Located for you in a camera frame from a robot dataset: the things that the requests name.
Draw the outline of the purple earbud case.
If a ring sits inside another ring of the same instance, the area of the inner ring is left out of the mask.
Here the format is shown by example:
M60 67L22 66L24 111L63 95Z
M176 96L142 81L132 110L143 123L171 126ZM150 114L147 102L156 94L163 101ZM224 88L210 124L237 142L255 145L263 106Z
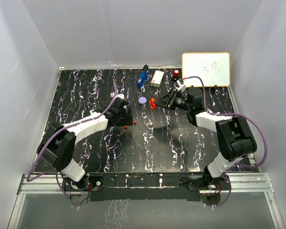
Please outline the purple earbud case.
M141 104L141 105L144 105L144 104L147 103L147 99L142 96L142 97L140 97L140 98L138 99L138 103Z

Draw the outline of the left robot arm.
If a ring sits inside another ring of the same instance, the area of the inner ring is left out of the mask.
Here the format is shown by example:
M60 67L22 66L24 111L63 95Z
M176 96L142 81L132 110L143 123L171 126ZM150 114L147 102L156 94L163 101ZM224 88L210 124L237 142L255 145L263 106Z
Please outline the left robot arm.
M124 99L124 95L118 94L107 108L92 112L86 118L67 125L51 124L44 134L37 154L55 170L70 178L74 187L85 190L89 179L85 170L73 159L76 144L111 127L131 125L133 125L132 108Z

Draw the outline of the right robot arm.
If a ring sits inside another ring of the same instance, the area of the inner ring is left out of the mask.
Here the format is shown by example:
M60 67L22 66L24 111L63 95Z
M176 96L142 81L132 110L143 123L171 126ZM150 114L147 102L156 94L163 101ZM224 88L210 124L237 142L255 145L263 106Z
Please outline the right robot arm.
M224 172L254 153L257 145L245 118L209 114L205 109L203 92L191 86L183 96L177 89L171 89L168 94L156 99L154 104L168 110L185 110L189 123L216 133L220 149L218 155L204 168L202 177L182 180L187 185L214 189L226 178Z

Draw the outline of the orange earbud case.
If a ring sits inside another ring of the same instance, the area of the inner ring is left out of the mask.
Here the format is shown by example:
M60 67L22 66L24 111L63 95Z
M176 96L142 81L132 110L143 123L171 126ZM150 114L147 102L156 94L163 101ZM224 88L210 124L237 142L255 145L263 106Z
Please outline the orange earbud case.
M149 101L149 104L150 104L150 107L151 107L152 109L156 109L155 98L152 98L152 99Z

